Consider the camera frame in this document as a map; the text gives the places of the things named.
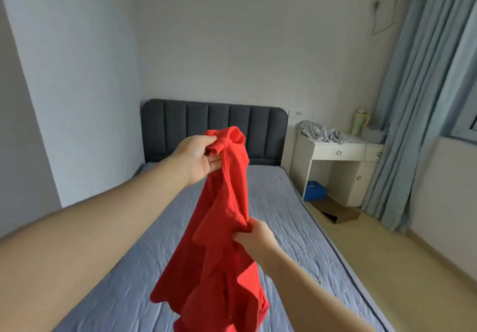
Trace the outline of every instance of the desk drawer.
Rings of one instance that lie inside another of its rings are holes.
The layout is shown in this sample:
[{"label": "desk drawer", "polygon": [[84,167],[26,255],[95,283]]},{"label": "desk drawer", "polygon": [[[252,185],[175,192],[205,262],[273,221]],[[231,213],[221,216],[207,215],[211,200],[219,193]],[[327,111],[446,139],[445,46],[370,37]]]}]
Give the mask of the desk drawer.
[{"label": "desk drawer", "polygon": [[371,161],[371,162],[376,162],[379,161],[381,158],[381,155],[383,154],[383,145],[373,145],[370,146],[368,145],[366,147],[366,156],[365,156],[365,161]]},{"label": "desk drawer", "polygon": [[313,160],[363,161],[365,152],[364,144],[315,144]]}]

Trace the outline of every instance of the cable on bed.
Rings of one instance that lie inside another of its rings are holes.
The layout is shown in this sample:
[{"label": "cable on bed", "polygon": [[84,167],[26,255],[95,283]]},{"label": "cable on bed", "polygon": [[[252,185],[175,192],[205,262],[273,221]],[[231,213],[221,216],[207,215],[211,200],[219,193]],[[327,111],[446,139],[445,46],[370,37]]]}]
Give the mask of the cable on bed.
[{"label": "cable on bed", "polygon": [[305,254],[305,253],[310,254],[310,255],[312,256],[312,258],[313,258],[313,255],[312,255],[310,252],[302,251],[302,252],[300,253],[299,257],[298,257],[298,265],[301,265],[301,266],[302,266],[304,269],[306,269],[309,273],[313,274],[313,275],[315,276],[316,281],[318,282],[319,286],[321,287],[321,265],[319,264],[319,261],[318,261],[317,259],[313,259],[313,260],[316,262],[316,264],[318,265],[318,269],[319,269],[319,274],[318,274],[318,275],[316,275],[316,274],[313,273],[311,270],[309,270],[308,268],[306,268],[306,267],[304,266],[304,264],[301,262],[301,256],[302,256],[303,254]]}]

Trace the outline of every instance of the white desk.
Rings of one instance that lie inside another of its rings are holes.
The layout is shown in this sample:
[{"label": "white desk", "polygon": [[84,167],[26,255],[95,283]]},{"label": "white desk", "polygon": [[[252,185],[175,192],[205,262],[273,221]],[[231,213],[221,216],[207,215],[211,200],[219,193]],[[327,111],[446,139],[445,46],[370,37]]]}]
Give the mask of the white desk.
[{"label": "white desk", "polygon": [[299,134],[291,164],[290,178],[301,194],[310,176],[313,160],[332,160],[330,179],[325,185],[336,202],[344,207],[361,206],[384,145],[350,136],[343,144],[314,141]]}]

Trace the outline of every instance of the person's left arm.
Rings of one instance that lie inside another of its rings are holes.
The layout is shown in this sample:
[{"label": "person's left arm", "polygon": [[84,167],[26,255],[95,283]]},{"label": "person's left arm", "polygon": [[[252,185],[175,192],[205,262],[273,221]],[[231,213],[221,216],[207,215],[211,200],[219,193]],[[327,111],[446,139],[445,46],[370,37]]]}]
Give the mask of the person's left arm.
[{"label": "person's left arm", "polygon": [[0,240],[0,331],[50,332],[187,185],[221,167],[215,136],[185,139],[154,169]]}]

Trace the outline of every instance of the floor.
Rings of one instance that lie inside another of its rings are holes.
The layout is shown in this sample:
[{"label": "floor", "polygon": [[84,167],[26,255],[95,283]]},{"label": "floor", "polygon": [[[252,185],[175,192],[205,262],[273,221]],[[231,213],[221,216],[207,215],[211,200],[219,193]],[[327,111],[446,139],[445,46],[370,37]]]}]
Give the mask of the floor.
[{"label": "floor", "polygon": [[366,214],[335,225],[307,207],[397,332],[477,331],[477,293],[411,239]]}]

